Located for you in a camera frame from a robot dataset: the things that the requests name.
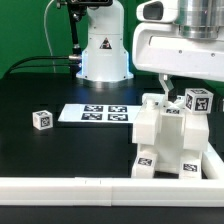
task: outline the black cable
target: black cable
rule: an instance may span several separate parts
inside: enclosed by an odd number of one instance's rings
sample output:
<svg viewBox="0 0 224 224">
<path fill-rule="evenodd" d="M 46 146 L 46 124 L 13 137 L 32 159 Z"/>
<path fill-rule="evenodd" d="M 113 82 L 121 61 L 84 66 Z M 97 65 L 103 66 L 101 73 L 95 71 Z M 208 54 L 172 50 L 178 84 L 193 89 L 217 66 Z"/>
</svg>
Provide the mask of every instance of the black cable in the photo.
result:
<svg viewBox="0 0 224 224">
<path fill-rule="evenodd" d="M 15 64 L 13 64 L 5 73 L 4 73 L 4 76 L 8 76 L 10 74 L 10 72 L 12 70 L 14 70 L 18 65 L 21 65 L 25 62 L 29 62 L 29 61 L 35 61 L 35 60 L 63 60 L 63 59 L 66 59 L 68 60 L 69 57 L 68 56 L 35 56 L 35 57 L 29 57 L 29 58 L 25 58 L 25 59 L 22 59 L 18 62 L 16 62 Z"/>
<path fill-rule="evenodd" d="M 18 66 L 14 67 L 11 69 L 10 72 L 17 70 L 17 69 L 22 69 L 22 68 L 49 68 L 49 67 L 69 67 L 71 64 L 60 64 L 60 65 L 24 65 L 24 66 Z"/>
</svg>

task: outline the cable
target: cable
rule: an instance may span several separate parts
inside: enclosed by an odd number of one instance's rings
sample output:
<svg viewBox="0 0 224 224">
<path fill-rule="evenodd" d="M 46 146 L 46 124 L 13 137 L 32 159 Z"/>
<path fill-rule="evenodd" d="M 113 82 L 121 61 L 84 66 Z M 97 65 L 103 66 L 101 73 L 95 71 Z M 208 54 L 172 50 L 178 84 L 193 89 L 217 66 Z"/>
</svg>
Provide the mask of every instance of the cable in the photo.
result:
<svg viewBox="0 0 224 224">
<path fill-rule="evenodd" d="M 48 29 L 47 29 L 47 15 L 48 15 L 48 12 L 49 12 L 49 9 L 50 9 L 50 6 L 51 4 L 54 2 L 55 0 L 51 0 L 46 9 L 45 9 L 45 12 L 44 12 L 44 31 L 45 31 L 45 36 L 46 36 L 46 39 L 47 39 L 47 45 L 48 45 L 48 48 L 49 48 L 49 51 L 50 51 L 50 54 L 51 56 L 53 56 L 53 49 L 52 49 L 52 46 L 51 46 L 51 43 L 50 43 L 50 39 L 49 39 L 49 34 L 48 34 Z"/>
<path fill-rule="evenodd" d="M 16 62 L 15 64 L 13 64 L 4 74 L 4 76 L 8 76 L 10 74 L 10 72 L 12 70 L 15 70 L 17 68 L 17 66 L 25 63 L 25 62 L 29 62 L 29 61 L 35 61 L 35 60 L 68 60 L 69 57 L 68 56 L 35 56 L 35 57 L 29 57 L 29 58 L 25 58 L 22 59 L 18 62 Z"/>
<path fill-rule="evenodd" d="M 11 72 L 13 70 L 17 70 L 17 69 L 22 69 L 22 68 L 48 68 L 48 67 L 52 67 L 52 66 L 56 66 L 56 67 L 67 67 L 70 64 L 60 64 L 60 65 L 25 65 L 25 66 L 19 66 L 19 67 L 15 67 L 11 69 Z"/>
</svg>

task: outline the cube with markers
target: cube with markers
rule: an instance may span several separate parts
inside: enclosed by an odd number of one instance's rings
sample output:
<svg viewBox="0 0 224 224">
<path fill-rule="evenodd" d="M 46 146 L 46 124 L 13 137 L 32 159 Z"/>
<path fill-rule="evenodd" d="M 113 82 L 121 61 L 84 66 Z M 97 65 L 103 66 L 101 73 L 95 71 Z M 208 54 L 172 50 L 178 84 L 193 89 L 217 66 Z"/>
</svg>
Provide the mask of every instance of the cube with markers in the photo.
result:
<svg viewBox="0 0 224 224">
<path fill-rule="evenodd" d="M 212 107 L 213 94 L 206 89 L 186 89 L 185 109 L 192 114 L 209 114 Z"/>
</svg>

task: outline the white cube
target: white cube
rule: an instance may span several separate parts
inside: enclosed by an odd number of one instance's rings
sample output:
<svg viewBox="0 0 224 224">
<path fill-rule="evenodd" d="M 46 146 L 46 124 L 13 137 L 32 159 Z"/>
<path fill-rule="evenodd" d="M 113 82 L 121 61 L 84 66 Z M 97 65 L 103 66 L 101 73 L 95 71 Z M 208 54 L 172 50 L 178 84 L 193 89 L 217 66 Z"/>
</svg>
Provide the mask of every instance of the white cube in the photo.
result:
<svg viewBox="0 0 224 224">
<path fill-rule="evenodd" d="M 155 173 L 157 154 L 140 153 L 132 167 L 132 178 L 151 179 Z"/>
<path fill-rule="evenodd" d="M 185 108 L 192 114 L 209 114 L 213 94 L 206 89 L 186 89 Z"/>
<path fill-rule="evenodd" d="M 53 127 L 53 116 L 47 110 L 33 113 L 33 126 L 39 130 Z"/>
</svg>

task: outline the white edge barrier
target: white edge barrier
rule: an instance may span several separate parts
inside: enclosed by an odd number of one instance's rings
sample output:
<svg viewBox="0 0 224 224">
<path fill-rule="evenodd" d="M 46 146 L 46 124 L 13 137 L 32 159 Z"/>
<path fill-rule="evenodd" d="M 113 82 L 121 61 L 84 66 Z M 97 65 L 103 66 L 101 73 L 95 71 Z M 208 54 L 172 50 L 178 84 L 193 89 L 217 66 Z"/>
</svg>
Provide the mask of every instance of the white edge barrier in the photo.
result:
<svg viewBox="0 0 224 224">
<path fill-rule="evenodd" d="M 202 166 L 209 180 L 0 178 L 0 205 L 224 206 L 224 165 L 210 145 Z"/>
</svg>

